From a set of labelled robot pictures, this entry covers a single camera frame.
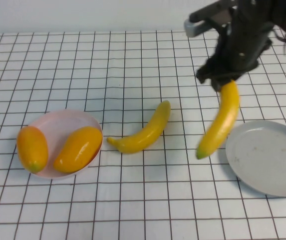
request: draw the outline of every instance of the bowl rim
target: bowl rim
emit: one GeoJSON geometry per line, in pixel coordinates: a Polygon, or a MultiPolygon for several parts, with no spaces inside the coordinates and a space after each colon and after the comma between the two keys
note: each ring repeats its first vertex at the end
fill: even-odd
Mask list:
{"type": "Polygon", "coordinates": [[[87,169],[91,163],[93,163],[97,157],[100,155],[100,152],[101,152],[101,149],[102,149],[102,146],[103,146],[103,141],[104,141],[104,134],[103,134],[103,129],[101,127],[101,124],[99,123],[99,121],[93,116],[91,115],[89,112],[86,112],[86,111],[82,111],[82,110],[76,110],[76,109],[61,109],[61,110],[54,110],[54,111],[49,111],[49,112],[46,112],[45,114],[43,114],[42,116],[38,117],[37,119],[33,120],[31,123],[28,124],[28,126],[33,126],[33,127],[39,127],[38,124],[42,121],[43,118],[47,118],[47,117],[50,117],[51,115],[56,115],[56,114],[66,114],[66,115],[69,115],[69,116],[72,116],[72,115],[84,115],[84,117],[88,118],[90,117],[92,119],[93,122],[95,122],[95,128],[97,128],[101,134],[102,134],[102,141],[101,141],[101,144],[99,146],[99,149],[96,153],[96,155],[93,157],[93,159],[84,167],[82,167],[80,170],[77,170],[75,172],[71,172],[71,173],[66,173],[65,175],[63,176],[42,176],[42,175],[39,175],[37,172],[36,173],[32,173],[30,172],[32,175],[38,177],[38,178],[41,178],[41,179],[49,179],[49,180],[61,180],[61,179],[66,179],[66,178],[70,178],[71,176],[75,176],[77,174],[79,174],[80,172],[83,172],[85,169],[87,169]]]}

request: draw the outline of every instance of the white grid surface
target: white grid surface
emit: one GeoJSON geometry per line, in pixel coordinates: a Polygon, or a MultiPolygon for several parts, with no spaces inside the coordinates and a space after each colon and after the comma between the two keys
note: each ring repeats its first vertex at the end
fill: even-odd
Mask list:
{"type": "MultiPolygon", "coordinates": [[[[195,158],[219,98],[194,72],[216,40],[214,31],[0,34],[0,240],[285,240],[286,198],[246,187],[224,149],[195,158]],[[105,137],[121,137],[163,100],[170,122],[140,153],[104,141],[100,158],[65,180],[35,178],[17,158],[17,132],[46,112],[84,110],[105,137]]],[[[237,124],[286,125],[286,54],[273,41],[238,81],[237,124]]]]}

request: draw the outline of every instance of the plate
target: plate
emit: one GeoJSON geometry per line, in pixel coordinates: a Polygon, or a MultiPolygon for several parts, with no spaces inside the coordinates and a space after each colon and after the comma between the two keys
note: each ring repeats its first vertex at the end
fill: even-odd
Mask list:
{"type": "Polygon", "coordinates": [[[286,125],[250,121],[234,128],[226,155],[235,174],[253,189],[286,197],[286,125]]]}
{"type": "Polygon", "coordinates": [[[82,128],[83,126],[91,126],[99,129],[103,134],[99,122],[86,112],[72,109],[48,112],[32,122],[30,126],[37,127],[43,132],[48,145],[47,165],[42,171],[33,173],[35,176],[46,179],[62,179],[70,177],[86,169],[90,163],[99,156],[102,144],[100,145],[99,151],[95,158],[87,166],[79,171],[67,174],[56,171],[52,166],[55,157],[59,154],[59,151],[63,147],[66,139],[73,131],[82,128]]]}

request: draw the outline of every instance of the toy banana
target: toy banana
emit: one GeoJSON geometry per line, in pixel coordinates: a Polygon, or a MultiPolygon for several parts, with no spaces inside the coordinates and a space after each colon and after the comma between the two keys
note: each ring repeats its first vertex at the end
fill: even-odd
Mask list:
{"type": "Polygon", "coordinates": [[[220,95],[219,111],[197,147],[197,159],[206,158],[214,153],[225,141],[236,121],[240,97],[235,81],[222,86],[220,95]]]}
{"type": "Polygon", "coordinates": [[[120,139],[107,138],[107,142],[125,154],[133,154],[144,150],[153,144],[165,129],[170,117],[171,105],[169,101],[161,102],[146,126],[134,135],[120,139]]]}

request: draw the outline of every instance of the orange mango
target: orange mango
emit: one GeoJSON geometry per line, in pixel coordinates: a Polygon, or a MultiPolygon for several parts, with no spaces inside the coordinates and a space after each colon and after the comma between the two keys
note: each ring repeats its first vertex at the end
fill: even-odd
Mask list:
{"type": "Polygon", "coordinates": [[[54,160],[54,169],[63,173],[73,173],[82,169],[97,155],[102,140],[101,131],[91,126],[81,127],[72,132],[54,160]]]}
{"type": "Polygon", "coordinates": [[[44,134],[34,126],[20,129],[16,139],[18,158],[25,169],[37,173],[44,169],[48,159],[47,141],[44,134]]]}

